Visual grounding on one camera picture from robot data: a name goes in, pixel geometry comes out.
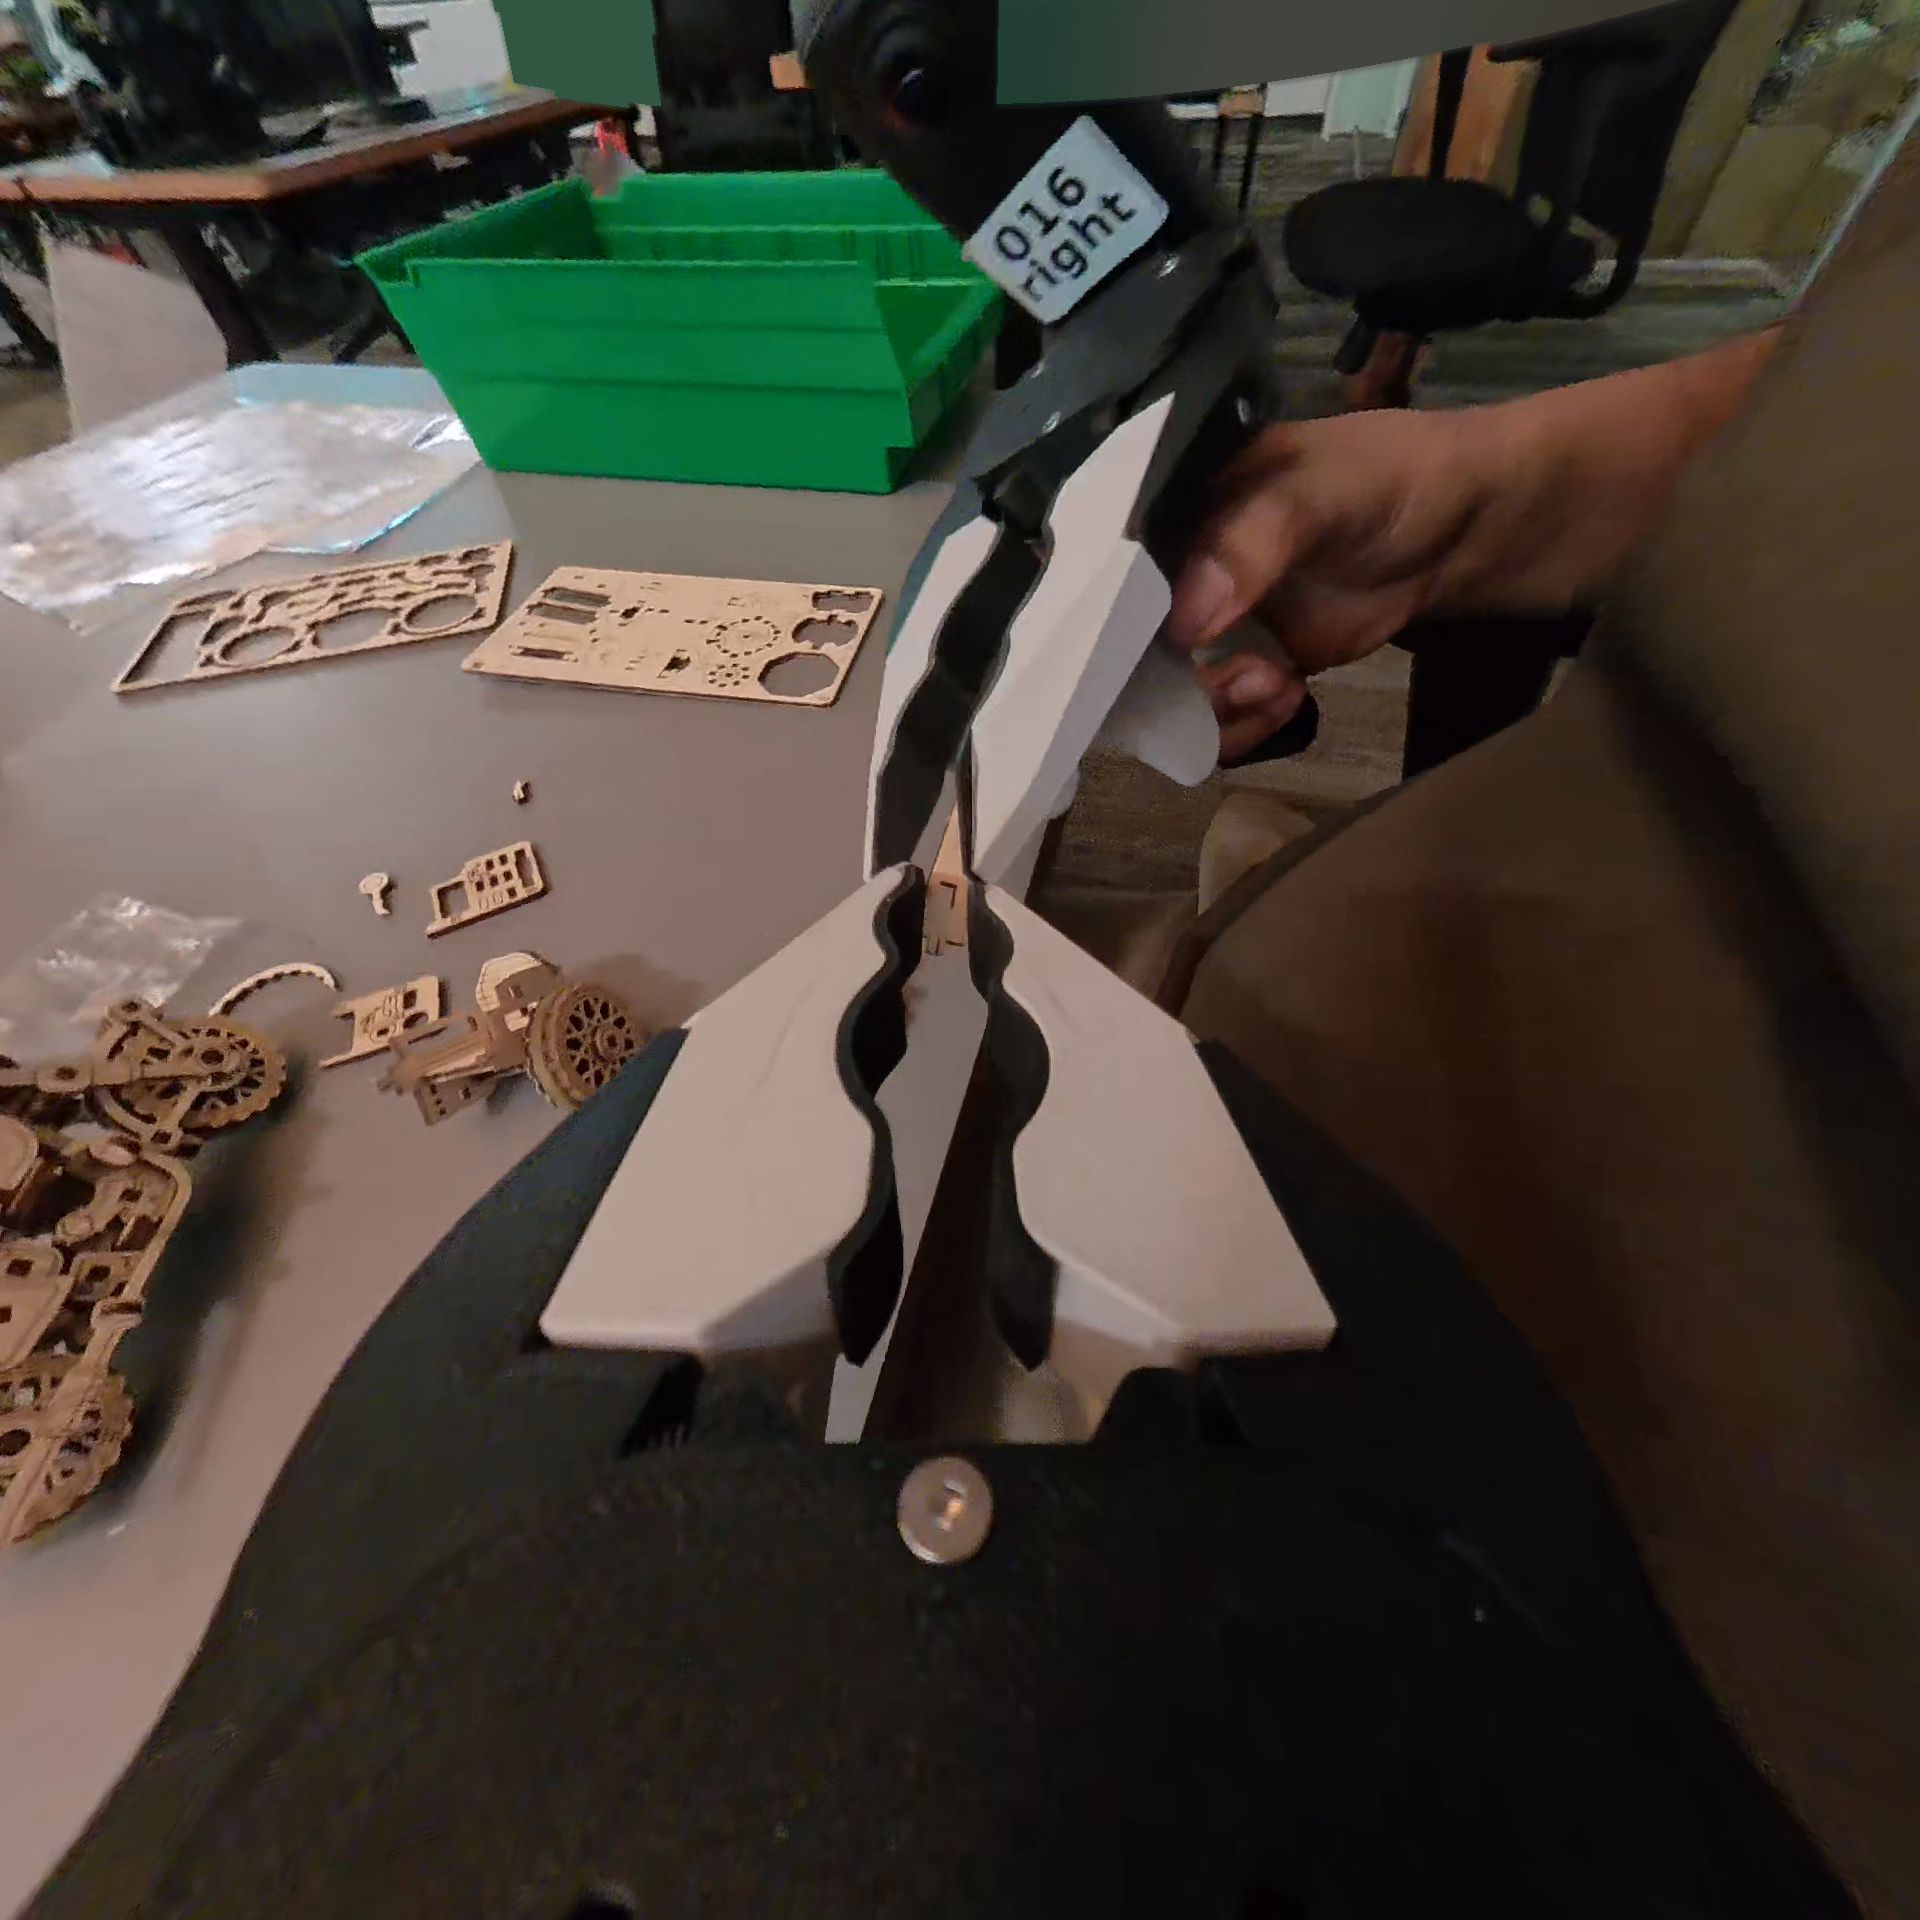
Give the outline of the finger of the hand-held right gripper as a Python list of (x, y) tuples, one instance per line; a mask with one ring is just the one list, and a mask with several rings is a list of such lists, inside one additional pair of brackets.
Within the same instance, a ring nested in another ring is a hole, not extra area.
[(986, 512), (946, 512), (912, 554), (912, 593), (899, 593), (878, 704), (872, 877), (919, 861), (939, 794), (962, 812), (962, 857), (972, 857), (972, 717), (1014, 651), (1014, 617), (1037, 576), (1037, 550)]
[(1001, 681), (966, 728), (966, 877), (1005, 888), (1017, 847), (1065, 812), (1088, 740), (1181, 774), (1181, 660), (1156, 645), (1168, 576), (1135, 541), (1135, 503), (1174, 399), (1125, 415), (1051, 496), (1051, 554), (1005, 628)]

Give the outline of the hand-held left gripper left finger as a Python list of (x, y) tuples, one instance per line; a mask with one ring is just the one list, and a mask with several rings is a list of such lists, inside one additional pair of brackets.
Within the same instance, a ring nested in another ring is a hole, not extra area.
[(546, 1307), (546, 1344), (862, 1365), (899, 1307), (893, 1135), (919, 868), (883, 868), (726, 1001), (673, 1062)]

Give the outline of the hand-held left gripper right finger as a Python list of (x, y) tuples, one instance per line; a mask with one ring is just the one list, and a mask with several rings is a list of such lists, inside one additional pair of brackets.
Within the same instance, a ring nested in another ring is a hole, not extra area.
[(1104, 972), (1005, 888), (972, 888), (993, 1198), (986, 1294), (1005, 1354), (1104, 1422), (1128, 1371), (1325, 1354), (1318, 1294), (1181, 1016)]

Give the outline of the wooden gear hub assembly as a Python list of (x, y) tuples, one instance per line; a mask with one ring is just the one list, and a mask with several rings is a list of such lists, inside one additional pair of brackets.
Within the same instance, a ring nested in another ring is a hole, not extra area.
[(966, 945), (966, 918), (972, 918), (966, 831), (962, 831), (962, 812), (946, 812), (939, 847), (925, 861), (919, 952), (934, 962)]

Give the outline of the grey desk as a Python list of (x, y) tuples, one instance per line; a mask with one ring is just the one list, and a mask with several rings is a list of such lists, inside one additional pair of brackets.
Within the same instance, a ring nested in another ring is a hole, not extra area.
[[(829, 714), (468, 681), (455, 641), (218, 691), (9, 606), (9, 952), (92, 893), (242, 918), (347, 992), (534, 945), (677, 1022), (857, 888), (883, 636)], [(427, 937), (429, 878), (534, 841), (546, 893)], [(389, 877), (378, 918), (359, 877)], [(745, 1530), (878, 1508), (767, 1392), (659, 1432), (669, 1358), (534, 1329), (612, 1179), (626, 1068), (427, 1132), (269, 984), (297, 1088), (197, 1158), (125, 1340), (114, 1479), (9, 1547), (9, 1915), (684, 1915), (612, 1802), (716, 1781), (703, 1647), (772, 1615)]]

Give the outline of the person's right hand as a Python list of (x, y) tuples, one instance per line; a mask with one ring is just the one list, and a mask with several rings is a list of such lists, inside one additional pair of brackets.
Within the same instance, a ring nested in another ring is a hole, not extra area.
[(1352, 411), (1259, 428), (1214, 491), (1168, 641), (1257, 754), (1335, 664), (1421, 615), (1495, 615), (1514, 533), (1514, 402)]

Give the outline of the wooden vehicle model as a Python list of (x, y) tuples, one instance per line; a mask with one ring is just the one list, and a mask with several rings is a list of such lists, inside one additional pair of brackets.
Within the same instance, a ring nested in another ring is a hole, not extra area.
[(468, 1013), (388, 1046), (375, 1088), (410, 1095), (427, 1123), (481, 1102), (500, 1075), (531, 1075), (556, 1109), (579, 1109), (645, 1035), (612, 984), (572, 982), (544, 952), (495, 952), (476, 972)]

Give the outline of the wooden sheet with gear parts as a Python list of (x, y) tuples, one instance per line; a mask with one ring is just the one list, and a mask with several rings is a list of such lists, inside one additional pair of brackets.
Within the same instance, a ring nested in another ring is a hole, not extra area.
[(839, 704), (883, 587), (556, 566), (467, 660), (468, 681)]

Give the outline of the wooden engraved panel piece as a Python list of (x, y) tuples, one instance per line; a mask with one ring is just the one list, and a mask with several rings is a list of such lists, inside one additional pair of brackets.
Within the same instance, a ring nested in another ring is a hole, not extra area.
[(347, 1022), (347, 1046), (324, 1053), (319, 1068), (378, 1060), (378, 1053), (389, 1053), (389, 1035), (410, 1035), (427, 1022), (440, 1022), (440, 1016), (447, 1016), (447, 982), (440, 972), (332, 1001), (332, 1022)]

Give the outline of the wooden panel with square windows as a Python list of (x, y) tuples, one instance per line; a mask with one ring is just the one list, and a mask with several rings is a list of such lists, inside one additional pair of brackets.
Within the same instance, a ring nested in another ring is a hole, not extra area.
[(429, 878), (429, 918), (427, 937), (447, 937), (455, 928), (495, 918), (521, 898), (544, 898), (546, 877), (544, 877), (544, 847), (534, 841), (500, 841), (468, 857), (450, 878)]

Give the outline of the green plastic bin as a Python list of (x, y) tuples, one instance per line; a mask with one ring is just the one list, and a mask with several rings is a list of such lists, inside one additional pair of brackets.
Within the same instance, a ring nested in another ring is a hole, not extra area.
[(890, 496), (1001, 288), (883, 172), (579, 175), (359, 251), (487, 470)]

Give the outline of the wooden sheet with round cutouts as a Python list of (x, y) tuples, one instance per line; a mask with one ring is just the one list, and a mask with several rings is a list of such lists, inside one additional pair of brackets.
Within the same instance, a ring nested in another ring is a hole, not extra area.
[(481, 641), (500, 617), (507, 566), (518, 541), (467, 541), (297, 583), (197, 587), (154, 615), (114, 691), (186, 691), (429, 641)]

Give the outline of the wooden arc piece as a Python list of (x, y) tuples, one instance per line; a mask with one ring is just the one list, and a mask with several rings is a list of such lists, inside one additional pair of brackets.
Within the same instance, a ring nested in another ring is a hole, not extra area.
[(212, 1001), (212, 1016), (238, 1016), (257, 992), (287, 984), (287, 982), (340, 992), (340, 972), (324, 972), (319, 962), (276, 962), (259, 972), (242, 972), (221, 1001)]

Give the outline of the large wooden mechanical model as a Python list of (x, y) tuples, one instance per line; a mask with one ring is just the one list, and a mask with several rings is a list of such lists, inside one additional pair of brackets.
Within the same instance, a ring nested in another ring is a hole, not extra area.
[(134, 1441), (120, 1344), (189, 1206), (189, 1165), (98, 1123), (0, 1115), (0, 1547), (65, 1522)]

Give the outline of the long dark table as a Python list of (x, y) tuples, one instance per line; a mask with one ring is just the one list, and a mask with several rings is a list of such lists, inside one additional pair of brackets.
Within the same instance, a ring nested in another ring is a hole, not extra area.
[(257, 279), (212, 245), (212, 230), (246, 222), (279, 245), (359, 273), (350, 259), (363, 245), (560, 181), (572, 172), (572, 128), (612, 128), (612, 154), (642, 165), (642, 115), (642, 107), (572, 107), (534, 84), (507, 84), (420, 124), (375, 124), (238, 165), (9, 165), (0, 206), (16, 242), (37, 242), (48, 222), (154, 233), (186, 268), (186, 288), (218, 317), (221, 359), (238, 374), (276, 362), (279, 354)]

